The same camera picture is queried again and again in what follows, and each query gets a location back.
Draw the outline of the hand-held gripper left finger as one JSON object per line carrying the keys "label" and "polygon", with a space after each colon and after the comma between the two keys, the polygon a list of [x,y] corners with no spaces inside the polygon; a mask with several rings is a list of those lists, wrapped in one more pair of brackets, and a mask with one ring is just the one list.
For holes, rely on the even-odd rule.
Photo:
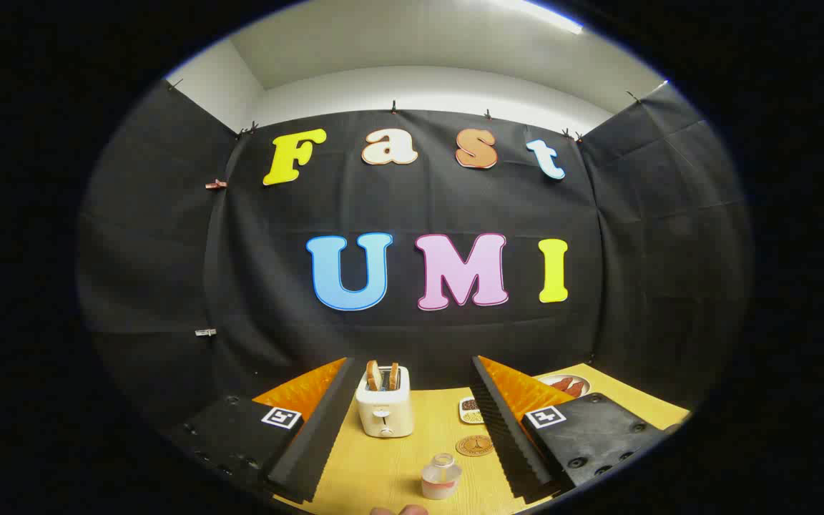
{"label": "hand-held gripper left finger", "polygon": [[347,356],[258,396],[229,393],[172,425],[170,440],[236,488],[312,501],[363,372]]}

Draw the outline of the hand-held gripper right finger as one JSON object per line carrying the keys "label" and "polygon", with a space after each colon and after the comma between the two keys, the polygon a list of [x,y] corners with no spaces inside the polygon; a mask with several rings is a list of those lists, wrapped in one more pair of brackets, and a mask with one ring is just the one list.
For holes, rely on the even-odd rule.
{"label": "hand-held gripper right finger", "polygon": [[485,356],[471,385],[512,494],[532,503],[582,489],[666,433],[601,393],[574,397]]}

